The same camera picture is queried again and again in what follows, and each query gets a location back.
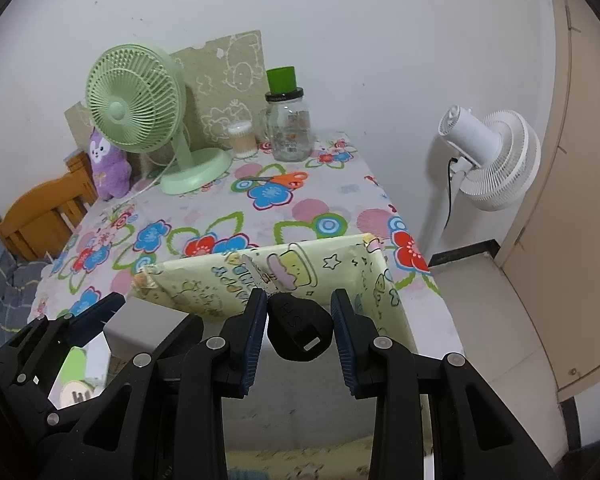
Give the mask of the black car key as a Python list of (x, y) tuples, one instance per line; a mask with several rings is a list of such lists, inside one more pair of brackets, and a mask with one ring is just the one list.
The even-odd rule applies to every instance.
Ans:
[(317, 302), (286, 292), (268, 297), (268, 340), (278, 356), (311, 362), (332, 344), (334, 320)]

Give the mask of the white charger cube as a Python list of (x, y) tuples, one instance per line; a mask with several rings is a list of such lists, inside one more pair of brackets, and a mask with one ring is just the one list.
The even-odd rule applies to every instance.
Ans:
[(104, 335), (111, 354), (128, 362), (154, 352), (184, 318), (184, 312), (130, 297), (104, 325)]

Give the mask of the green round mirror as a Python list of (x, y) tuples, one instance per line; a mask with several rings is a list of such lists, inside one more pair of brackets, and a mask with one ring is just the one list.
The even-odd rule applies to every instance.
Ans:
[(55, 408), (99, 396), (106, 386), (110, 349), (104, 334), (98, 334), (84, 347), (73, 347), (52, 385), (48, 400)]

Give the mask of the plaid blue bedding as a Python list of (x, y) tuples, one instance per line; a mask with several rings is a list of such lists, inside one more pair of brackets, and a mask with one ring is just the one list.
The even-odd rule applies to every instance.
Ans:
[(0, 252), (0, 347), (28, 324), (45, 261), (17, 259)]

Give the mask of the yellow cartoon storage box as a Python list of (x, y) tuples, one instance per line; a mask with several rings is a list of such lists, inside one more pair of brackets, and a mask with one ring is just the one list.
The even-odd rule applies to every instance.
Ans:
[[(381, 336), (416, 344), (381, 240), (358, 234), (145, 266), (131, 294), (200, 316), (207, 334), (238, 315), (250, 292), (264, 286), (328, 308), (344, 289), (356, 313)], [(370, 473), (375, 403), (355, 400), (342, 378), (335, 347), (306, 363), (282, 359), (262, 342), (248, 396), (223, 402), (227, 465), (272, 479), (365, 479)]]

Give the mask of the wooden chair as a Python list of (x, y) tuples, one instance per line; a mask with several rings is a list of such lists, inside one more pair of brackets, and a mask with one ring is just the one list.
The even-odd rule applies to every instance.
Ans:
[(97, 200), (91, 162), (84, 151), (71, 154), (68, 172), (20, 196), (0, 217), (0, 240), (24, 260), (58, 257)]

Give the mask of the floral tablecloth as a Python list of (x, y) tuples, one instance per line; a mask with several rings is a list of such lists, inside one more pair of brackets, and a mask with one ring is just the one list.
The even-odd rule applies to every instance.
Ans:
[[(297, 171), (309, 177), (296, 190), (240, 180)], [(298, 164), (276, 162), (264, 144), (257, 155), (234, 160), (219, 179), (194, 192), (166, 195), (151, 180), (140, 180), (121, 200), (99, 200), (43, 271), (31, 313), (54, 318), (112, 290), (123, 294), (148, 263), (358, 233), (384, 242), (418, 353), (440, 358), (462, 350), (414, 238), (342, 133), (318, 142), (310, 158)]]

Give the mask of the beige door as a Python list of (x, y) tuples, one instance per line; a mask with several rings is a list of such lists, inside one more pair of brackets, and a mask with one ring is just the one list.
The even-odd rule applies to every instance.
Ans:
[(565, 401), (600, 382), (600, 20), (585, 0), (553, 0), (553, 8), (541, 168), (496, 261)]

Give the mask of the purple plush toy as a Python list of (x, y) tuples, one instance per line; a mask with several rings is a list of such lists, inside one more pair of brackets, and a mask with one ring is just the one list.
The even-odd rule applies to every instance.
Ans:
[(96, 192), (101, 200), (121, 198), (129, 193), (132, 167), (125, 152), (112, 145), (96, 128), (90, 135), (88, 157)]

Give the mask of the cotton swab container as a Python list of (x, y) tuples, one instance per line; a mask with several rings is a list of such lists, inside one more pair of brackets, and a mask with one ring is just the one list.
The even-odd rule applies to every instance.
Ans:
[(258, 152), (258, 141), (253, 132), (252, 122), (233, 122), (227, 127), (228, 138), (235, 158), (248, 158)]

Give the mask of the white standing fan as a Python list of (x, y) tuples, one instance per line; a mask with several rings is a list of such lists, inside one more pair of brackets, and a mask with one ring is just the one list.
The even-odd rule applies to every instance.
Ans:
[(506, 209), (527, 194), (542, 159), (538, 135), (514, 110), (498, 110), (479, 119), (471, 110), (453, 105), (440, 119), (438, 136), (453, 155), (445, 165), (443, 205), (432, 217), (428, 237), (419, 244), (426, 260), (434, 255), (458, 196), (481, 211)]

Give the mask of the glass jar green lid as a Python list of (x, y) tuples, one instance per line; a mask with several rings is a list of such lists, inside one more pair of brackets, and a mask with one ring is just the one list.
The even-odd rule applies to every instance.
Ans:
[(297, 84), (294, 66), (271, 68), (266, 71), (266, 78), (268, 93), (262, 110), (265, 139), (276, 160), (303, 162), (313, 151), (314, 136), (309, 107), (304, 90)]

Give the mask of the beige cartoon cardboard panel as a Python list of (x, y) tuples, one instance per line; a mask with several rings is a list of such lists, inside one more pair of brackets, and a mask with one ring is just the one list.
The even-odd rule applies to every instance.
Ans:
[(246, 120), (257, 125), (268, 92), (258, 30), (209, 40), (171, 56), (186, 85), (184, 124), (191, 148), (228, 148), (228, 125)]

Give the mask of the green desk fan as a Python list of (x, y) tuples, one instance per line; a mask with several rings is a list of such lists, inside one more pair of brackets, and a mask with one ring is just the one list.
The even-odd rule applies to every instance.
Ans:
[(230, 168), (232, 158), (222, 148), (190, 148), (183, 69), (159, 48), (119, 44), (106, 50), (88, 73), (85, 97), (95, 128), (116, 148), (148, 154), (170, 145), (173, 162), (160, 178), (163, 193), (195, 191)]

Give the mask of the orange handled scissors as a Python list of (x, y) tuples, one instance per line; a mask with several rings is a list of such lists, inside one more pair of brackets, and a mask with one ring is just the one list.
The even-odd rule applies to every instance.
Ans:
[(283, 186), (284, 188), (289, 188), (290, 190), (296, 190), (297, 188), (302, 188), (304, 182), (308, 178), (308, 174), (303, 171), (292, 172), (291, 174), (279, 174), (278, 176), (273, 177), (242, 177), (241, 181), (252, 181), (252, 182), (266, 182), (266, 183), (274, 183)]

